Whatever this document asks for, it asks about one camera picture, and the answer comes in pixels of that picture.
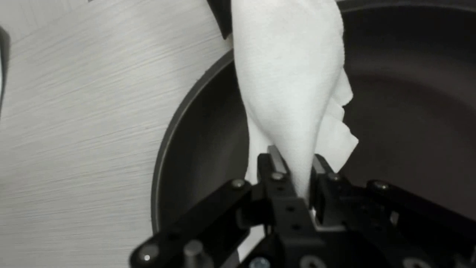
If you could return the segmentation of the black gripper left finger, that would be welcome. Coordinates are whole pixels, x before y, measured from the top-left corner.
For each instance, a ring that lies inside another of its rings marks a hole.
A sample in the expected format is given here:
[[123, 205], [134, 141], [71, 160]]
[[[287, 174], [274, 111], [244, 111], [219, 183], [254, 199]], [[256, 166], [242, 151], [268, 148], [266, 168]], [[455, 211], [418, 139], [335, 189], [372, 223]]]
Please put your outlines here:
[[257, 156], [257, 178], [269, 208], [268, 233], [297, 238], [315, 232], [308, 205], [297, 196], [287, 163], [275, 145]]

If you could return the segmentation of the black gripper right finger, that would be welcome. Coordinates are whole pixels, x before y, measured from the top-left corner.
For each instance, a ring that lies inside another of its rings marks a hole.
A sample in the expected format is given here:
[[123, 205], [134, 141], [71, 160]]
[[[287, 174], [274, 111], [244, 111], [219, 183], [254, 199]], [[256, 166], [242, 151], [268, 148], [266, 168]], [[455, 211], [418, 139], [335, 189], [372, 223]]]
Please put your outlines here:
[[372, 199], [332, 169], [327, 160], [312, 157], [309, 203], [320, 232], [372, 232], [378, 220]]

